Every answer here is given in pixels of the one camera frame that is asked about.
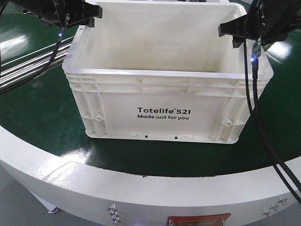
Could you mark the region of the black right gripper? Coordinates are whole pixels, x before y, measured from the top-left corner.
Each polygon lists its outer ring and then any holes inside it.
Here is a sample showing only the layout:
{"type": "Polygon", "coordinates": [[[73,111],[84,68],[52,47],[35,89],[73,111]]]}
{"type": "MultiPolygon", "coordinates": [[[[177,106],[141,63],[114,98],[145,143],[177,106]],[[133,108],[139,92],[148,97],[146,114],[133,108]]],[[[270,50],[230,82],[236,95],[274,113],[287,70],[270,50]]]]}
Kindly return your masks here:
{"type": "Polygon", "coordinates": [[[232,35],[233,48],[239,48],[246,38],[261,38],[262,45],[285,41],[288,33],[301,28],[299,0],[254,0],[247,17],[239,17],[218,27],[219,36],[232,35]]]}

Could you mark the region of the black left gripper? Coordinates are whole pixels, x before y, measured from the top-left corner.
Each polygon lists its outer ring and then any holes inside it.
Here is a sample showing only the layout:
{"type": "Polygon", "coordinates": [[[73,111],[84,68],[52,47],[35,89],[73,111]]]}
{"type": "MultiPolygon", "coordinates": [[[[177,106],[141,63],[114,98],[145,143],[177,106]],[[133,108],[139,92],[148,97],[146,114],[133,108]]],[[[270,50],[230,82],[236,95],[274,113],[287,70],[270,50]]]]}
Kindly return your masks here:
{"type": "Polygon", "coordinates": [[[65,29],[77,25],[94,27],[94,17],[103,17],[101,6],[82,0],[15,0],[14,3],[24,14],[65,29]]]}

